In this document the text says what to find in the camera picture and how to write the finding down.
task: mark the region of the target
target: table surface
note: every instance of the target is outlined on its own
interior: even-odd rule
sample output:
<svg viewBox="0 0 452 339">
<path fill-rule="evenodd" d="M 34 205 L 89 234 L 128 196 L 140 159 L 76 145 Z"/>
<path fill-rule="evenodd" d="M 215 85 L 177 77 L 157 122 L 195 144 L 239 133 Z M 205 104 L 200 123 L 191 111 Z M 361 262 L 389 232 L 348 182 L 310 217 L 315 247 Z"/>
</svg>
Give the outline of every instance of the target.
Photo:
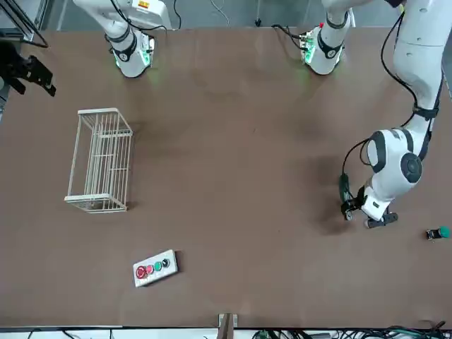
<svg viewBox="0 0 452 339">
<path fill-rule="evenodd" d="M 0 124 L 0 326 L 215 326 L 226 311 L 246 327 L 452 322 L 452 244 L 424 240 L 452 220 L 446 90 L 422 181 L 391 206 L 400 220 L 367 230 L 340 214 L 347 150 L 412 110 L 381 66 L 386 33 L 351 30 L 328 77 L 267 28 L 156 33 L 137 79 L 98 32 L 26 47 L 57 92 L 27 84 Z M 63 198 L 77 111 L 103 107 L 136 132 L 131 209 L 88 215 Z M 354 191 L 371 175 L 357 152 L 347 171 Z M 166 249 L 181 272 L 135 288 L 133 263 Z"/>
</svg>

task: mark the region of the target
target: green button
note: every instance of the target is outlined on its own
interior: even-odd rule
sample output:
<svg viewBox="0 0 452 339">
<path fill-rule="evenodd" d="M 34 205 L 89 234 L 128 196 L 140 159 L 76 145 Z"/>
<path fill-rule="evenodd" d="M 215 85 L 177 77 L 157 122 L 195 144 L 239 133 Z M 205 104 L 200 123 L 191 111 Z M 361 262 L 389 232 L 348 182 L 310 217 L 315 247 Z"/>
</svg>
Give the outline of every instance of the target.
<svg viewBox="0 0 452 339">
<path fill-rule="evenodd" d="M 156 262 L 154 264 L 154 269 L 158 272 L 159 270 L 162 270 L 162 263 L 161 262 Z"/>
<path fill-rule="evenodd" d="M 439 228 L 439 235 L 441 235 L 443 238 L 449 238 L 451 236 L 451 231 L 446 226 L 441 226 Z"/>
</svg>

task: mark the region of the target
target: red button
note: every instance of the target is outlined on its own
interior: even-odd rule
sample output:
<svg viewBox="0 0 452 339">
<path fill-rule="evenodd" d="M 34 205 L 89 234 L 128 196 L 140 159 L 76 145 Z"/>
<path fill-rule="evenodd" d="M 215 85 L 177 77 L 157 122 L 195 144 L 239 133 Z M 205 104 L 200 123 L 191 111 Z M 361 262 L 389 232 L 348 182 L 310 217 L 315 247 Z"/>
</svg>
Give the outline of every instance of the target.
<svg viewBox="0 0 452 339">
<path fill-rule="evenodd" d="M 147 276 L 146 268 L 144 266 L 137 267 L 135 274 L 138 279 L 143 279 L 145 276 Z"/>
</svg>

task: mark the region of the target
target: white wire basket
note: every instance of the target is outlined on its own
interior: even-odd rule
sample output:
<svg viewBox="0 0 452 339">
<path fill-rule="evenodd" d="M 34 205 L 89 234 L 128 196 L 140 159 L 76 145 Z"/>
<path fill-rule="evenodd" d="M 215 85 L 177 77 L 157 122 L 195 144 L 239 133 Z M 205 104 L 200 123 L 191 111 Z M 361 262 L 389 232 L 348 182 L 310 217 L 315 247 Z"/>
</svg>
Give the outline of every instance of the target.
<svg viewBox="0 0 452 339">
<path fill-rule="evenodd" d="M 88 213 L 127 210 L 132 136 L 132 129 L 116 108 L 78 111 L 71 177 L 64 200 Z"/>
</svg>

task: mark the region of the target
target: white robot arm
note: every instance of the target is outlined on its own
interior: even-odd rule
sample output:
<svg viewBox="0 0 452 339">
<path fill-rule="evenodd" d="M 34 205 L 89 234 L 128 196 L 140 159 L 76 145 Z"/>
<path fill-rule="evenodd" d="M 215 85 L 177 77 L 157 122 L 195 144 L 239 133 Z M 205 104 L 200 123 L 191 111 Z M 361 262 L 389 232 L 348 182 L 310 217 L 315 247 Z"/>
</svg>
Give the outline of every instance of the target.
<svg viewBox="0 0 452 339">
<path fill-rule="evenodd" d="M 146 28 L 137 28 L 162 25 L 171 29 L 166 5 L 158 0 L 73 1 L 102 26 L 117 66 L 128 78 L 136 78 L 151 65 L 154 51 L 154 39 L 143 32 Z"/>
<path fill-rule="evenodd" d="M 348 11 L 370 0 L 322 0 L 327 11 L 325 25 L 308 33 L 305 62 L 318 74 L 329 74 L 339 62 L 350 26 Z M 397 6 L 402 0 L 387 0 Z M 341 176 L 342 212 L 347 219 L 360 209 L 372 225 L 385 225 L 388 205 L 408 192 L 420 180 L 422 161 L 432 138 L 439 111 L 443 82 L 441 60 L 452 27 L 452 1 L 409 0 L 400 17 L 395 44 L 394 78 L 413 95 L 411 118 L 402 127 L 376 131 L 363 141 L 374 174 L 361 187 L 356 198 L 350 194 L 347 175 Z"/>
</svg>

